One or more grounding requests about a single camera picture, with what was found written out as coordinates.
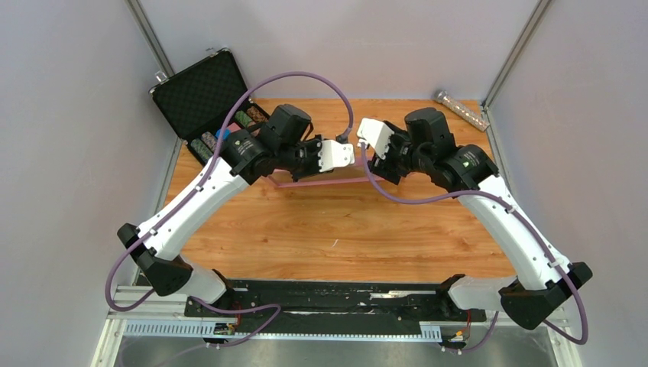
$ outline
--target robotic arm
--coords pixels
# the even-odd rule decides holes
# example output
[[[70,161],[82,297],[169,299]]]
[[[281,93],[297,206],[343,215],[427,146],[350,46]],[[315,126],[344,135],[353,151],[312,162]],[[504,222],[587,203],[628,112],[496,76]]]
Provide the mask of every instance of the robotic arm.
[[[488,155],[476,145],[455,144],[440,111],[426,108],[411,112],[405,123],[407,130],[389,122],[362,120],[358,129],[360,142],[375,150],[370,171],[393,184],[411,172],[420,172],[449,193],[461,191],[462,195],[457,195],[459,202],[489,231],[517,273],[499,279],[458,274],[444,282],[452,302],[463,310],[505,311],[523,328],[535,329],[572,295],[556,267],[562,268],[577,289],[591,278],[591,270],[585,263],[571,263],[540,234],[556,258],[550,262],[530,231],[511,215],[512,210],[487,197],[466,194],[465,190],[490,193],[531,222]]]
[[[457,274],[441,284],[446,291],[445,298],[440,298],[461,310],[505,311],[520,326],[535,329],[572,296],[557,268],[578,289],[591,278],[589,267],[582,262],[571,263],[540,235],[556,259],[548,260],[530,231],[511,215],[514,210],[528,220],[498,175],[497,167],[478,146],[457,146],[441,112],[433,108],[417,110],[406,116],[405,122],[407,130],[389,122],[362,120],[358,129],[360,142],[375,150],[370,171],[393,184],[411,172],[424,173],[435,185],[457,193],[459,202],[484,224],[517,273],[499,279]],[[193,264],[180,251],[221,205],[275,169],[289,171],[294,180],[299,180],[354,163],[350,144],[323,139],[321,135],[302,140],[308,128],[312,128],[312,122],[305,112],[291,105],[278,106],[268,122],[228,136],[211,174],[207,164],[155,216],[139,226],[125,224],[119,229],[118,236],[127,248],[146,237],[131,257],[158,295],[187,294],[228,308],[230,297],[225,295],[232,290],[226,287],[223,276]],[[466,190],[492,194],[512,209]],[[189,195],[193,198],[184,203]],[[174,215],[155,227],[169,213]]]
[[[118,237],[127,248],[143,234],[151,234],[131,257],[158,295],[177,292],[209,304],[223,297],[228,291],[225,279],[215,271],[193,264],[180,251],[220,206],[259,177],[284,169],[294,180],[299,180],[355,161],[351,144],[323,139],[321,135],[301,140],[305,131],[312,128],[311,118],[292,105],[278,106],[268,122],[257,127],[258,130],[239,130],[227,137],[214,171],[202,186],[200,181],[209,174],[209,164],[155,216],[139,226],[124,224],[119,229]],[[180,205],[194,190],[193,198]],[[154,229],[160,218],[172,211],[171,219]]]

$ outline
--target black carrying case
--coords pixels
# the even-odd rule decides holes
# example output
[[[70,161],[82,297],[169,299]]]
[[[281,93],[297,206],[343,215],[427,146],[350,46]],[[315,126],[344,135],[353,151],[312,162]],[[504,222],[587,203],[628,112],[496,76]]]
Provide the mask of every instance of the black carrying case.
[[[223,48],[198,63],[182,70],[151,88],[153,101],[162,111],[171,128],[202,166],[205,165],[191,147],[193,139],[200,139],[205,132],[219,130],[227,112],[248,90],[232,52]],[[252,99],[247,99],[238,111],[256,107],[259,112],[270,116]],[[230,124],[245,128],[232,119]]]

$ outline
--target cable clip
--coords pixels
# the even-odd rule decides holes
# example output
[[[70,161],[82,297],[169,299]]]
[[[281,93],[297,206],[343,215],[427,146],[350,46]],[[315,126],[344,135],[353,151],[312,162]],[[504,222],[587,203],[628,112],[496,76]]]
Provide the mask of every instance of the cable clip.
[[[565,266],[565,259],[564,259],[564,258],[557,258],[554,262],[550,262],[550,263],[549,263],[549,267],[550,267],[551,269],[554,269],[554,268],[555,268],[556,266],[558,266],[558,265],[564,267],[564,266]]]
[[[519,208],[518,208],[517,205],[511,205],[511,206],[510,206],[510,209],[507,209],[507,214],[513,214],[513,212],[515,212],[515,211],[518,210],[518,209],[519,209]]]

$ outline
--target white wall panel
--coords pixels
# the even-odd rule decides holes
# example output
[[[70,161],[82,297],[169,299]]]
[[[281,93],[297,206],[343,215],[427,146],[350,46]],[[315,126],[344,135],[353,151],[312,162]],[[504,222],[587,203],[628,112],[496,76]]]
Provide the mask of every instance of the white wall panel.
[[[248,85],[288,70],[358,98],[483,99],[536,0],[141,0],[176,71],[230,47]],[[312,80],[259,96],[334,96]]]
[[[519,201],[594,272],[585,366],[648,365],[647,35],[641,0],[556,1],[492,109]]]
[[[121,1],[2,2],[0,45],[0,365],[87,366],[173,149],[157,65]]]

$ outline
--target wooden tabletop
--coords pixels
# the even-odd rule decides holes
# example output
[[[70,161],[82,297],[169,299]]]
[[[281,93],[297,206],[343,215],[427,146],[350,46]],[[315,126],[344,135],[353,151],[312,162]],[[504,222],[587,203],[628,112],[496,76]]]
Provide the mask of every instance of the wooden tabletop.
[[[336,99],[258,99],[272,112],[290,103],[306,111],[315,132],[326,138],[348,123]],[[466,105],[477,110],[476,102]],[[442,110],[457,144],[477,144],[491,152],[485,133],[429,100],[352,100],[355,126],[363,117],[404,126],[403,117],[433,106]],[[201,170],[180,152],[167,202]],[[399,186],[382,182],[403,198],[443,193],[423,174]],[[508,259],[479,221],[456,200],[408,206],[381,196],[369,182],[319,187],[274,188],[258,180],[229,200],[189,240],[183,254],[228,278],[343,281],[444,281],[457,273],[476,277],[514,274]]]

